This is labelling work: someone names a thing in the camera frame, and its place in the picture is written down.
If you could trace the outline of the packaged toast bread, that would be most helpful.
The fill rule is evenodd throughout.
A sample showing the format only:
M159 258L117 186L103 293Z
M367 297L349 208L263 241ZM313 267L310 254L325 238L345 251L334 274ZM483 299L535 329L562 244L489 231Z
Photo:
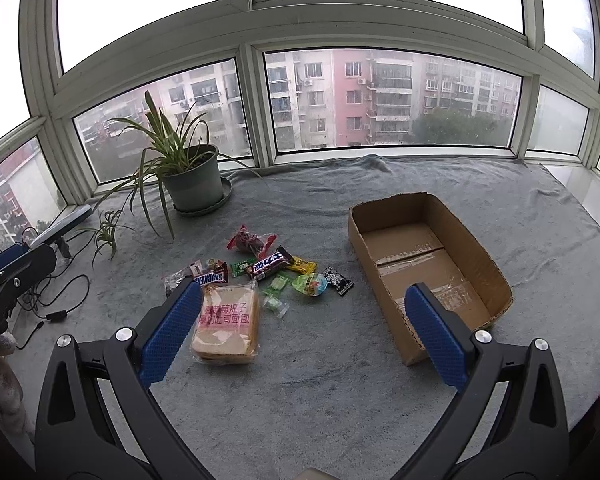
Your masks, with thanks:
M258 348L259 314L255 281L207 288L190 351L211 364L250 363Z

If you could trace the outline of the small Snickers bar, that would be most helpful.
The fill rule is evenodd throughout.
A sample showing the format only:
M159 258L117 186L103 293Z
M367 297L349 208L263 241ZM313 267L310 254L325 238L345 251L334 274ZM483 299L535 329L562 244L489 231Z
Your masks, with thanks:
M226 284L228 282L227 272L225 270L213 270L204 274L196 275L193 281L201 287L215 285L215 284Z

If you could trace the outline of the red dark snack packet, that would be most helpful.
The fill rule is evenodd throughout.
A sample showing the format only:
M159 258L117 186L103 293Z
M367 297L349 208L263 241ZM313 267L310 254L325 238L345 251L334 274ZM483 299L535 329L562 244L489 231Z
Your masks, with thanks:
M206 262L207 269L213 272L228 273L228 265L225 261L215 258L210 258Z

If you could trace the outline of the green jelly cup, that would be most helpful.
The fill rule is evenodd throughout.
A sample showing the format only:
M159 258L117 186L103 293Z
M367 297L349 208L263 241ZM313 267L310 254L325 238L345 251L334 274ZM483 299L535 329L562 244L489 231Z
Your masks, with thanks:
M327 289L328 281L321 273L309 273L297 276L291 286L300 294L308 297L318 297Z

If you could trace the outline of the grey flat device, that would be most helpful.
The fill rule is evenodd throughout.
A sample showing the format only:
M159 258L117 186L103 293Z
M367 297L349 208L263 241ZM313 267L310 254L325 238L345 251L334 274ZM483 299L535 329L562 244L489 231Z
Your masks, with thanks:
M41 245L51 245L58 242L58 240L63 238L68 232L86 220L92 212L93 209L91 205L77 206L70 214L67 214L65 217L54 222L48 229L35 237L32 242L28 243L28 247L33 249Z

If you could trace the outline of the pink small sachet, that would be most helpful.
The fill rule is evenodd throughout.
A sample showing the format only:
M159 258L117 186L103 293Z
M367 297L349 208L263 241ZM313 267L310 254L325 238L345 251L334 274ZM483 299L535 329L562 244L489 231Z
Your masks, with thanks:
M167 297L169 297L175 289L180 286L181 282L186 278L190 278L192 276L192 272L190 272L189 268L183 268L178 270L163 279L163 289L164 293Z

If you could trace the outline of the orange triangular snack packet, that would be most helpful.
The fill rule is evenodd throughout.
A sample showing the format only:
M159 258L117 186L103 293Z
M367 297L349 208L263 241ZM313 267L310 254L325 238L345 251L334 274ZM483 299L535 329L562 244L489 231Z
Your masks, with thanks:
M192 272L193 276L197 276L204 273L204 266L200 260L196 260L189 265L189 270Z

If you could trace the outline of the grey towel cloth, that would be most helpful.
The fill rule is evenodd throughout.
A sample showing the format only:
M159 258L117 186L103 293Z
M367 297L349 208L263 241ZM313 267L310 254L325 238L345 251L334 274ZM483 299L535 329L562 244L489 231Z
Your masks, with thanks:
M83 238L76 260L45 296L65 322L18 320L26 348L10 358L29 412L57 337L106 338L136 324L164 298L163 278L195 260L233 260L242 225L354 283L346 296L310 299L286 290L279 320L260 319L247 365L213 366L181 348L152 389L181 438L220 479L290 479L315 467L343 479L387 479L408 459L452 398L429 362L403 364L348 239L350 209L399 193L439 197L504 274L514 301L495 322L497 340L554 352L568 420L600 395L600 225L571 191L569 172L511 160L332 159L233 176L230 200L201 218L171 217L147 196L153 231L136 205L122 218L114 258Z

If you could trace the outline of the dark green candy packet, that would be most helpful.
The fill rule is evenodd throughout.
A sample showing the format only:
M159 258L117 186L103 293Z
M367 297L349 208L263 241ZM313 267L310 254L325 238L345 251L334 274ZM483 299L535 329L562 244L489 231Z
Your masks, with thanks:
M233 262L230 265L230 274L233 278L239 278L240 276L246 275L253 263L256 263L256 258L248 258L242 261Z

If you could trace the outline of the cardboard box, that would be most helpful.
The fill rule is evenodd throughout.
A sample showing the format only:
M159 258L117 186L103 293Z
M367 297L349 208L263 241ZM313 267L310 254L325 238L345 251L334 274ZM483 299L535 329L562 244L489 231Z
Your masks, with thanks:
M406 312L411 285L426 284L471 330L491 326L513 304L512 289L486 248L430 193L353 206L348 235L405 365L427 357Z

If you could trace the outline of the large Snickers bar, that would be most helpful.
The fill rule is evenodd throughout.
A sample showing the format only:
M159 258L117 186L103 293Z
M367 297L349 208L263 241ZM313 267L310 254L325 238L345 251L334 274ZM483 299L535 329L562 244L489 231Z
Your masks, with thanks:
M275 252L269 254L247 266L246 273L250 280L261 281L268 278L280 269L286 269L294 264L294 256L279 246Z

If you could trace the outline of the light green candy packet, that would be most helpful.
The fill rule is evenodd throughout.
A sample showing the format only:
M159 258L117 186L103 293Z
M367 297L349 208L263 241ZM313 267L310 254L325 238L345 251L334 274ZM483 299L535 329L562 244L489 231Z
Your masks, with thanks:
M265 287L263 295L272 298L279 298L285 287L290 283L290 278L286 274L279 273L272 279L271 283Z

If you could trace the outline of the green plant pot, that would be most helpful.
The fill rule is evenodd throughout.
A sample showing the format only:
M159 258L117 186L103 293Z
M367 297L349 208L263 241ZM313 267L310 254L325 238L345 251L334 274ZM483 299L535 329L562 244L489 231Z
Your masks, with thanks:
M196 156L194 166L179 174L166 174L160 182L166 187L178 214L189 217L211 214L222 207L232 194L230 180L220 174L218 148L200 144L187 149Z

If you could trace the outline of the red clear snack packet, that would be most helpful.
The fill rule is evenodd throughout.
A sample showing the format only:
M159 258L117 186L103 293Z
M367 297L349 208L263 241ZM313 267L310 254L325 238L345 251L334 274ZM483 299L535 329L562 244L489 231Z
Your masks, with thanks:
M276 241L277 235L268 233L259 235L253 233L244 224L242 224L238 231L228 241L226 248L228 250L237 250L244 254L252 255L257 259L264 258L274 242Z

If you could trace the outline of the window frame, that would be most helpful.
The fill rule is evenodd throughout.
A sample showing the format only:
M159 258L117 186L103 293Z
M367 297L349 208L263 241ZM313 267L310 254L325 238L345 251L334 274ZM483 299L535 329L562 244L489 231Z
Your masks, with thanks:
M600 0L0 0L0 243L135 168L151 91L229 165L486 156L600 177Z

